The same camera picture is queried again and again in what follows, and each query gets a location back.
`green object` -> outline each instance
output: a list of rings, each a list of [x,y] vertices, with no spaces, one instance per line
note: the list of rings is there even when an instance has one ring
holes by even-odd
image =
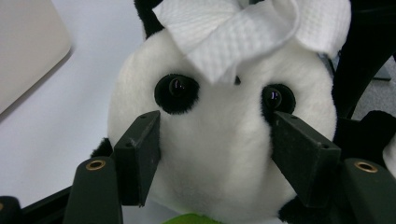
[[[186,214],[179,217],[174,217],[163,224],[220,224],[208,217],[201,217],[196,214]]]

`gray floor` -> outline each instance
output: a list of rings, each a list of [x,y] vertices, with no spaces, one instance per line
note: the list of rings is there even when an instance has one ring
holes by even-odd
[[[353,119],[360,120],[372,110],[382,110],[396,117],[396,62],[393,57],[379,72],[390,75],[390,81],[372,80],[356,106]]]

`brass screw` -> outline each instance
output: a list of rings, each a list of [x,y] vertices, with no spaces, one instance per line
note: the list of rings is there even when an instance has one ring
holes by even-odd
[[[364,161],[356,161],[355,166],[367,173],[376,173],[378,169],[370,163]]]
[[[102,169],[105,165],[105,161],[91,161],[85,166],[85,168],[87,168],[89,171],[95,171]]]

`table surface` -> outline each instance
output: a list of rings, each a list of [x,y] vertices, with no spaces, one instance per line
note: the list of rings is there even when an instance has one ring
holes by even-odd
[[[0,195],[25,207],[69,187],[106,137],[110,95],[124,60],[142,42],[132,0],[53,0],[71,36],[67,57],[0,115]],[[148,202],[124,207],[125,223],[177,214]]]

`black plastic eye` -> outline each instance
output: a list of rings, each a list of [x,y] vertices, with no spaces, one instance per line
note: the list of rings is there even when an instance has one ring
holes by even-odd
[[[262,89],[262,115],[271,123],[274,111],[292,113],[296,106],[294,94],[282,84],[268,85]]]
[[[183,114],[198,100],[198,90],[199,85],[194,79],[170,74],[157,83],[154,98],[168,114]]]

